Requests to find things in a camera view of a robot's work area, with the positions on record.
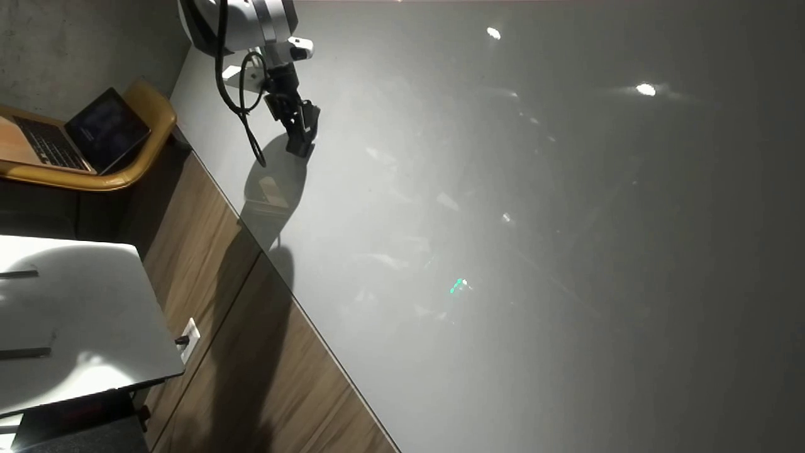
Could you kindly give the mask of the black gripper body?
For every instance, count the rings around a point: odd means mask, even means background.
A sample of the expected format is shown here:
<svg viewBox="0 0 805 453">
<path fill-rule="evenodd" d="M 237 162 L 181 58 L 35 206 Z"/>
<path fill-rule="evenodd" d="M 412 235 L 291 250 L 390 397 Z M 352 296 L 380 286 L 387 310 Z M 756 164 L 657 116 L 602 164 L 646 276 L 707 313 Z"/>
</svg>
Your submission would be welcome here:
<svg viewBox="0 0 805 453">
<path fill-rule="evenodd" d="M 265 89 L 273 114 L 291 114 L 299 106 L 299 77 L 291 66 L 270 69 Z"/>
</svg>

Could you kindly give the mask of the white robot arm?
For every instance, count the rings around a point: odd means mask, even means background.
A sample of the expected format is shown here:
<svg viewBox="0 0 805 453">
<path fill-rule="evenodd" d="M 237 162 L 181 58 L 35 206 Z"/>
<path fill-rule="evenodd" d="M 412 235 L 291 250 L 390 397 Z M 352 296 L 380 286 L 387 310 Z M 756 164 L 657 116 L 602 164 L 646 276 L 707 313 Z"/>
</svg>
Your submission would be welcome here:
<svg viewBox="0 0 805 453">
<path fill-rule="evenodd" d="M 298 61 L 310 61 L 315 42 L 298 37 L 294 0 L 176 0 L 191 46 L 215 58 L 215 81 L 224 106 L 242 120 L 255 153 L 261 153 L 250 129 L 250 106 L 224 89 L 224 58 L 245 50 L 245 66 L 256 61 L 256 96 L 286 131 L 286 152 L 310 157 L 319 109 L 299 96 Z M 246 69 L 237 89 L 246 90 Z"/>
</svg>

